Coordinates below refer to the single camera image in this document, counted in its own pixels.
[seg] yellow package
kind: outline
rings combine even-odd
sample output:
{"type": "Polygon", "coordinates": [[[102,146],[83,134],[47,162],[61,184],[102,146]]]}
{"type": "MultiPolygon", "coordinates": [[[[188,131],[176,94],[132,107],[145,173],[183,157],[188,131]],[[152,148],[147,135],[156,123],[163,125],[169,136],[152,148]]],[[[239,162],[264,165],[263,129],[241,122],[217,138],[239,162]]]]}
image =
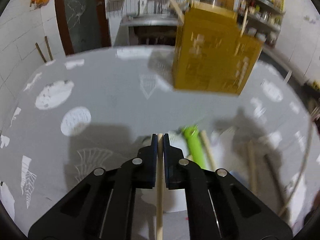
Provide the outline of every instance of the yellow package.
{"type": "Polygon", "coordinates": [[[176,89],[239,95],[256,63],[262,42],[243,35],[233,11],[194,2],[178,26],[173,61],[176,89]]]}

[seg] green handle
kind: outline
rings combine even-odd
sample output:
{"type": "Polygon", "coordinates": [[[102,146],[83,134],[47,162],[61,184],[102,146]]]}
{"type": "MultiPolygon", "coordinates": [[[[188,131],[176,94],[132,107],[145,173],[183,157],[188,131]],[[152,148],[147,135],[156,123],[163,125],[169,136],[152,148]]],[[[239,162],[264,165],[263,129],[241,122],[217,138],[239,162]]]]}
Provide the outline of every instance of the green handle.
{"type": "Polygon", "coordinates": [[[187,126],[182,129],[182,133],[186,138],[189,152],[192,155],[193,161],[200,166],[201,169],[205,169],[205,159],[202,152],[202,145],[199,139],[199,130],[197,125],[187,126]]]}

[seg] wooden stick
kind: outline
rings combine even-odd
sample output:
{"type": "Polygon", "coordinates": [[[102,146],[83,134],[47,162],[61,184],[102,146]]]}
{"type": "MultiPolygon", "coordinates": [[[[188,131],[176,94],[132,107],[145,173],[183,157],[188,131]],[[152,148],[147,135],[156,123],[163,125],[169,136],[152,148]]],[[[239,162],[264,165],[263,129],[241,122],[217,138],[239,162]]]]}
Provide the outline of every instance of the wooden stick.
{"type": "Polygon", "coordinates": [[[44,37],[44,40],[45,40],[45,44],[47,45],[47,49],[48,49],[48,52],[49,52],[50,60],[53,60],[52,53],[51,53],[51,49],[50,49],[50,46],[49,46],[48,37],[45,36],[45,37],[44,37]]]}
{"type": "Polygon", "coordinates": [[[253,142],[248,142],[248,159],[249,159],[249,177],[251,192],[255,195],[258,193],[257,187],[257,167],[255,162],[253,142]]]}
{"type": "Polygon", "coordinates": [[[169,1],[172,4],[173,8],[175,9],[176,13],[178,14],[180,21],[184,24],[184,14],[180,9],[178,3],[176,2],[176,0],[169,0],[169,1]]]}
{"type": "Polygon", "coordinates": [[[157,209],[156,209],[156,240],[163,238],[163,134],[158,134],[158,155],[156,169],[157,209]]]}
{"type": "Polygon", "coordinates": [[[210,141],[209,141],[209,138],[208,138],[207,133],[206,133],[205,130],[202,130],[200,132],[200,138],[201,138],[201,140],[203,142],[203,145],[204,145],[204,148],[205,148],[205,152],[206,152],[207,157],[209,159],[211,170],[215,171],[217,169],[217,165],[216,165],[216,163],[214,161],[213,153],[212,153],[211,146],[210,146],[210,141]]]}
{"type": "Polygon", "coordinates": [[[249,7],[245,10],[245,13],[244,13],[240,37],[242,37],[242,35],[244,34],[245,27],[247,26],[248,11],[249,11],[249,7]]]}
{"type": "Polygon", "coordinates": [[[47,61],[45,60],[45,57],[43,56],[42,51],[41,51],[41,49],[40,49],[40,47],[39,47],[37,42],[36,42],[36,47],[37,47],[37,49],[38,49],[38,51],[40,53],[40,56],[43,59],[44,63],[47,63],[47,61]]]}

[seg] metal shelf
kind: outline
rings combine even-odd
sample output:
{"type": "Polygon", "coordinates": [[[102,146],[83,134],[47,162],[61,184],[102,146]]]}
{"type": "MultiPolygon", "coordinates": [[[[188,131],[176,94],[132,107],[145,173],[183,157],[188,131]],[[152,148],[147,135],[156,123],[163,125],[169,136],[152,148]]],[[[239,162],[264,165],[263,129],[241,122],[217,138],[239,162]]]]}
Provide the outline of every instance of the metal shelf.
{"type": "Polygon", "coordinates": [[[278,7],[274,6],[269,0],[255,0],[255,2],[264,11],[268,11],[269,13],[275,15],[284,15],[284,12],[282,12],[278,7]]]}
{"type": "MultiPolygon", "coordinates": [[[[238,12],[238,15],[241,15],[242,17],[244,17],[244,13],[241,11],[238,12]]],[[[247,20],[248,20],[248,25],[251,27],[254,27],[257,30],[274,32],[276,34],[280,33],[280,29],[276,28],[274,25],[268,22],[263,22],[262,20],[255,17],[255,15],[248,14],[247,20]]]]}

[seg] wire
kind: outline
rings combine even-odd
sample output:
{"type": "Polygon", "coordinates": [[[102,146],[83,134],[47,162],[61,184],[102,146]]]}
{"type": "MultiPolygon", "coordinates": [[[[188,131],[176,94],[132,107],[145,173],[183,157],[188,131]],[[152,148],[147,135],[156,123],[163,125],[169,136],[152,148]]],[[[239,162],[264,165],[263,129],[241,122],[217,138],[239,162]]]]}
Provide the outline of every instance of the wire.
{"type": "Polygon", "coordinates": [[[306,169],[308,157],[309,157],[309,154],[310,154],[311,142],[312,142],[312,132],[313,132],[313,129],[312,129],[313,120],[312,120],[312,119],[313,119],[313,117],[312,117],[312,115],[311,115],[310,121],[309,121],[307,147],[306,147],[306,151],[305,151],[304,156],[303,156],[303,160],[302,160],[302,163],[301,163],[301,168],[300,168],[300,172],[299,172],[297,181],[296,181],[296,183],[294,184],[293,189],[292,189],[289,197],[288,197],[287,200],[285,201],[284,206],[283,206],[282,209],[280,210],[280,212],[279,212],[279,214],[278,214],[279,217],[281,217],[281,216],[284,214],[285,210],[287,209],[288,204],[290,203],[290,201],[291,201],[294,193],[296,192],[296,190],[297,190],[297,188],[298,188],[298,185],[299,185],[299,183],[300,183],[302,174],[304,173],[304,171],[305,171],[305,169],[306,169]]]}

